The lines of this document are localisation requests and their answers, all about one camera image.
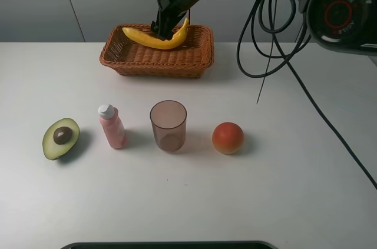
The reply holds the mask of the red orange peach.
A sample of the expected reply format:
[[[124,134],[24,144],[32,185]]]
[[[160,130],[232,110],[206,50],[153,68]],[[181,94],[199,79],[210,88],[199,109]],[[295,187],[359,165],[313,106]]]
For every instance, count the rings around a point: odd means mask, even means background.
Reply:
[[[244,132],[233,122],[223,122],[214,129],[212,143],[214,148],[222,154],[235,154],[244,144]]]

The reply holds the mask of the brown wicker basket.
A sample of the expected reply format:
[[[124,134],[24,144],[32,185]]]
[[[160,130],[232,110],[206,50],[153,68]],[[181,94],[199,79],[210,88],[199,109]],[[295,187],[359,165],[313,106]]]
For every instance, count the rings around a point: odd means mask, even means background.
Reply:
[[[121,24],[111,31],[100,53],[100,63],[122,76],[201,78],[214,63],[213,31],[206,26],[189,25],[184,43],[172,50],[142,46],[126,37],[124,27],[151,32],[148,24]]]

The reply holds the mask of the yellow banana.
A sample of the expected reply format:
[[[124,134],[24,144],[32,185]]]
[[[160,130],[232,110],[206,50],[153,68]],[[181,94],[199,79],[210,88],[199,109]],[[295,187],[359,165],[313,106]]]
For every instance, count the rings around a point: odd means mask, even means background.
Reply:
[[[140,45],[154,49],[170,50],[179,47],[186,40],[189,21],[190,20],[186,18],[182,27],[173,35],[172,39],[165,41],[152,37],[134,28],[123,27],[122,30],[126,37]]]

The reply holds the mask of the black tray edge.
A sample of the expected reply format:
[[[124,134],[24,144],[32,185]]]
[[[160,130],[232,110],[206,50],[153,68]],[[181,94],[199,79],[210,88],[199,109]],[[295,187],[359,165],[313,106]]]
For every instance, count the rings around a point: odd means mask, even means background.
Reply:
[[[103,242],[72,243],[62,248],[124,249],[275,249],[264,241],[169,241],[169,242]]]

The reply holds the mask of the pink bottle white cap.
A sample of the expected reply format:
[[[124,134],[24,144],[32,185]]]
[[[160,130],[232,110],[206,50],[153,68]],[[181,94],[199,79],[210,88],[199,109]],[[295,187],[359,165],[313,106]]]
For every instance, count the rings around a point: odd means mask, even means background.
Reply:
[[[125,146],[126,133],[120,120],[118,109],[110,104],[98,108],[100,123],[111,148],[121,149]]]

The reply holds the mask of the halved avocado with pit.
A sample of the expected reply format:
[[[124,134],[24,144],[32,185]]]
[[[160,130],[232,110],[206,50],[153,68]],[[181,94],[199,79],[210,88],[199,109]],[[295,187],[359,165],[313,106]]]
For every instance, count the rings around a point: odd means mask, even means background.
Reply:
[[[42,139],[45,158],[57,160],[68,153],[80,136],[78,124],[71,118],[63,118],[52,124]]]

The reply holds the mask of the translucent brown plastic cup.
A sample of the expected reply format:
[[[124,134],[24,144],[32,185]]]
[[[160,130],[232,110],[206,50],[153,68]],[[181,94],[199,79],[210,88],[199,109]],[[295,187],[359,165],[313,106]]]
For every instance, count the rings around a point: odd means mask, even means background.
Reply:
[[[187,110],[174,100],[156,103],[150,111],[154,139],[159,149],[176,152],[186,140]]]

